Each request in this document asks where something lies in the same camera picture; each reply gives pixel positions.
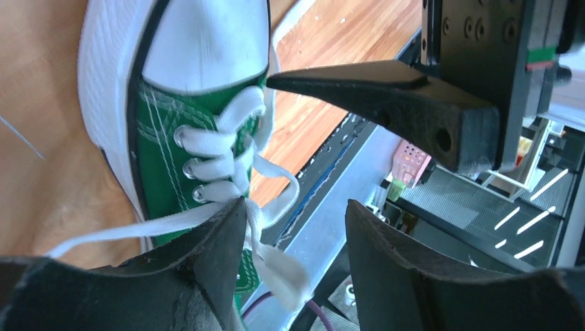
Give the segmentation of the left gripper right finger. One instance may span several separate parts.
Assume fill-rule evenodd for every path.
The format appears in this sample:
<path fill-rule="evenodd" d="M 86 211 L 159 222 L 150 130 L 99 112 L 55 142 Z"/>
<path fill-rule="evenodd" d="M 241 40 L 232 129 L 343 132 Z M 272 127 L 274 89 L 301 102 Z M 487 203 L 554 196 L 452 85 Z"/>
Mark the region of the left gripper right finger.
<path fill-rule="evenodd" d="M 346 208 L 351 278 L 362 330 L 583 330 L 584 269 L 505 274 L 448 257 Z"/>

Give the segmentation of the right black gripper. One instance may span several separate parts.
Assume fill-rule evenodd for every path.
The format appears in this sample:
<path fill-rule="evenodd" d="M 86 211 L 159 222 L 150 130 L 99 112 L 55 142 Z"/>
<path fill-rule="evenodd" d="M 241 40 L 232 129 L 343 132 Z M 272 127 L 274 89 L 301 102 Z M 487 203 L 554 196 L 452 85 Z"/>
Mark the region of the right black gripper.
<path fill-rule="evenodd" d="M 280 72 L 268 88 L 395 133 L 452 172 L 512 170 L 525 117 L 548 110 L 559 57 L 584 47 L 583 1 L 423 1 L 421 57 Z"/>

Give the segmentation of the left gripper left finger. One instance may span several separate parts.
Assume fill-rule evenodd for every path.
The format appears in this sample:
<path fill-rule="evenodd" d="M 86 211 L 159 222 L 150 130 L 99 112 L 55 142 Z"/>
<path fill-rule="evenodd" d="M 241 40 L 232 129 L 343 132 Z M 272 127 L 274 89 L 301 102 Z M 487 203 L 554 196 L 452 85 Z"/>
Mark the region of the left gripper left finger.
<path fill-rule="evenodd" d="M 1 258 L 2 330 L 237 330 L 243 199 L 120 266 Z"/>

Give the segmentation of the white shoelace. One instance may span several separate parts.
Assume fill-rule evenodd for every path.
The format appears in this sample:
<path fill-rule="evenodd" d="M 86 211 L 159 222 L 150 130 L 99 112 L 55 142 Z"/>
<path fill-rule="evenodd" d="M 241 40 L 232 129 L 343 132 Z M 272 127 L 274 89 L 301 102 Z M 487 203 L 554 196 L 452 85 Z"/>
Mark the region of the white shoelace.
<path fill-rule="evenodd" d="M 192 191 L 192 197 L 199 207 L 144 223 L 74 237 L 46 252 L 46 256 L 58 258 L 84 243 L 155 237 L 195 228 L 209 220 L 227 203 L 244 197 L 250 187 L 248 172 L 254 168 L 267 177 L 286 177 L 290 185 L 264 207 L 252 199 L 245 200 L 247 228 L 244 245 L 251 250 L 255 269 L 272 295 L 285 309 L 293 312 L 300 310 L 311 298 L 307 272 L 295 258 L 260 241 L 263 229 L 280 220 L 296 202 L 299 183 L 289 171 L 264 159 L 258 152 L 255 139 L 250 135 L 244 139 L 245 150 L 241 154 L 235 155 L 232 151 L 240 127 L 266 110 L 262 89 L 250 86 L 239 92 L 215 118 L 215 130 L 184 125 L 174 132 L 155 132 L 162 139 L 163 150 L 169 149 L 174 143 L 190 154 L 191 158 L 184 163 L 182 170 L 186 178 L 201 182 Z"/>

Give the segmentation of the green canvas sneaker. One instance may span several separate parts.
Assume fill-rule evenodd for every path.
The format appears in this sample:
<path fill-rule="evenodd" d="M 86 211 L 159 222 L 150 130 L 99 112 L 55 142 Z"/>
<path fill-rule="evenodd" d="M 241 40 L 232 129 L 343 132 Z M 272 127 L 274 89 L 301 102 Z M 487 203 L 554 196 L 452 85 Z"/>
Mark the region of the green canvas sneaker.
<path fill-rule="evenodd" d="M 258 152 L 273 131 L 275 92 L 266 78 L 279 68 L 267 1 L 89 1 L 79 46 L 83 122 L 131 202 L 133 224 L 199 207 L 184 176 L 191 158 L 155 132 L 179 126 L 215 130 L 215 118 L 244 88 L 258 86 L 267 110 L 240 127 L 235 155 L 252 136 Z M 145 249 L 187 230 L 138 237 Z M 237 287 L 262 281 L 244 245 Z"/>

